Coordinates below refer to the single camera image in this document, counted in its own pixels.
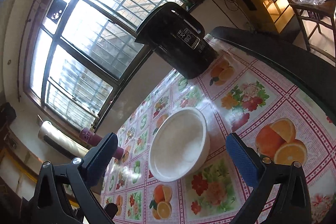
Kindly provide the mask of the wooden chair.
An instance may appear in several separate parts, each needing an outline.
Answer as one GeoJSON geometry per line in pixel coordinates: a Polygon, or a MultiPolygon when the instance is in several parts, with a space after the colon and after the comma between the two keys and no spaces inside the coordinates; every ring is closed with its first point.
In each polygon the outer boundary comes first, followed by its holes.
{"type": "Polygon", "coordinates": [[[303,35],[303,40],[305,42],[306,50],[310,52],[314,50],[321,55],[325,56],[329,60],[335,62],[335,57],[327,53],[326,50],[322,50],[317,46],[309,42],[310,38],[313,36],[317,30],[319,34],[322,34],[321,26],[332,30],[333,40],[335,43],[335,0],[325,1],[321,5],[309,5],[305,3],[294,3],[292,0],[288,0],[290,7],[293,9],[295,17],[298,20],[299,27],[303,35]],[[314,28],[310,33],[307,33],[306,28],[303,24],[304,21],[313,22],[315,24],[314,28]]]}

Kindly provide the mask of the window with metal grille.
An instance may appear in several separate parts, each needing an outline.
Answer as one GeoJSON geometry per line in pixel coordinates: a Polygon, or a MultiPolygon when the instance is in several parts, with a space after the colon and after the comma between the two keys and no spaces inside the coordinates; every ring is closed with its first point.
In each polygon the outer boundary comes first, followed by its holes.
{"type": "Polygon", "coordinates": [[[168,2],[196,0],[42,0],[27,47],[25,91],[68,131],[96,127],[149,55],[137,27],[168,2]]]}

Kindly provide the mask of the magenta thermos bottle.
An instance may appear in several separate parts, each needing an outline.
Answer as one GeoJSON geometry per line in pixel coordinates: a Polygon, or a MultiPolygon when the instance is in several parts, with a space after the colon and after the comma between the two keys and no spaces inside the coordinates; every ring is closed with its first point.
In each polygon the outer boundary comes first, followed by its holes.
{"type": "MultiPolygon", "coordinates": [[[[79,137],[81,140],[92,146],[98,145],[98,143],[102,140],[102,137],[91,132],[88,128],[83,128],[79,133],[79,137]]],[[[123,156],[123,152],[123,148],[117,147],[117,150],[114,153],[113,157],[120,160],[123,156]]]]}

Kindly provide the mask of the black rice cooker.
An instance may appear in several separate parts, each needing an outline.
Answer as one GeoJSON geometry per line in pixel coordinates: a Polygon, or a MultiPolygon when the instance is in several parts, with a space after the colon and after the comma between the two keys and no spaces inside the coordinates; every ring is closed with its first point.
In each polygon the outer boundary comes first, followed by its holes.
{"type": "Polygon", "coordinates": [[[136,34],[136,43],[149,46],[188,80],[201,75],[218,56],[205,41],[203,26],[175,2],[155,8],[136,34]]]}

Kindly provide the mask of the floral plastic tablecloth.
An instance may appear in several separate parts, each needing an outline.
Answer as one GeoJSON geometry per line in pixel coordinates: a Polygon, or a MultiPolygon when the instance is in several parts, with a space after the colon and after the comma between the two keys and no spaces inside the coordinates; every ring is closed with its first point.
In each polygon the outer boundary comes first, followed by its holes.
{"type": "Polygon", "coordinates": [[[310,194],[313,223],[335,205],[335,124],[299,87],[264,62],[207,35],[219,58],[200,77],[171,71],[117,132],[124,149],[105,173],[100,203],[115,203],[116,223],[227,223],[252,192],[226,151],[236,132],[282,163],[298,160],[310,194]],[[160,182],[148,161],[151,143],[174,112],[194,107],[207,122],[210,151],[196,172],[160,182]]]}

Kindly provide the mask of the white paper bowl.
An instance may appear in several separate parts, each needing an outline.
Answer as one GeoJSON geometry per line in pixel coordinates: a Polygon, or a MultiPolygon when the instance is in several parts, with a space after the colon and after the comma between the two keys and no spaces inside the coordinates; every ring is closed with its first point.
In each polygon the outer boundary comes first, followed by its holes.
{"type": "Polygon", "coordinates": [[[150,145],[148,165],[161,182],[173,182],[196,172],[210,151],[205,116],[194,107],[171,114],[150,145]]]}

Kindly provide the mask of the white standing air conditioner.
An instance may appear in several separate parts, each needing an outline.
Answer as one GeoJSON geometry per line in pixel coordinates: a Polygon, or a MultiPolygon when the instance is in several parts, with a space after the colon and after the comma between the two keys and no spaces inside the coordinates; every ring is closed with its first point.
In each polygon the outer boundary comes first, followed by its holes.
{"type": "Polygon", "coordinates": [[[88,149],[62,133],[49,121],[40,126],[38,138],[70,160],[75,157],[83,158],[88,152],[88,149]]]}

